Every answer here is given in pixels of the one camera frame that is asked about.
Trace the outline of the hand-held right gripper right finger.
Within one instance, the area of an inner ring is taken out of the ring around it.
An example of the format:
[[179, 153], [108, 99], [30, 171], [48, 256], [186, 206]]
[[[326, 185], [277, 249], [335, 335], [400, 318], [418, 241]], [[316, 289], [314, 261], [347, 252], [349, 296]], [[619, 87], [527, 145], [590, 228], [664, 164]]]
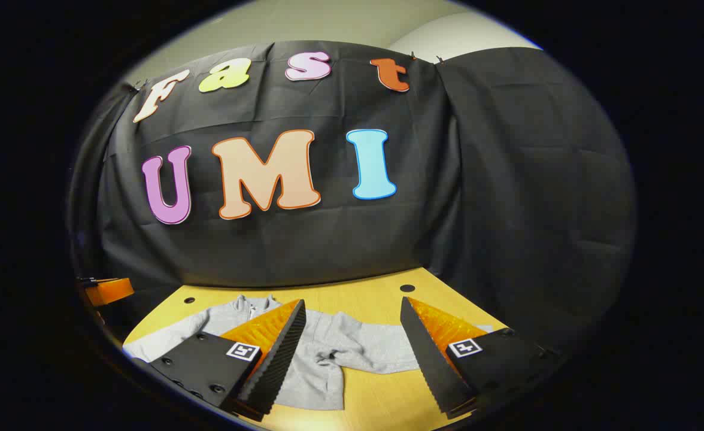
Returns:
[[439, 410], [487, 415], [535, 389], [561, 364], [555, 350], [508, 327], [482, 330], [406, 296], [399, 319]]

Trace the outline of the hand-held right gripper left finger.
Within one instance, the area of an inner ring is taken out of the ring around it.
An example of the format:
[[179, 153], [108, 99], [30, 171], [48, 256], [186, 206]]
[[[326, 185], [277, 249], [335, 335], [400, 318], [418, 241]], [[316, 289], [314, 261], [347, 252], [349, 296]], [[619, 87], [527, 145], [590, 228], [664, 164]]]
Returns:
[[199, 331], [147, 364], [150, 375], [229, 414], [270, 414], [307, 321], [297, 299], [221, 335]]

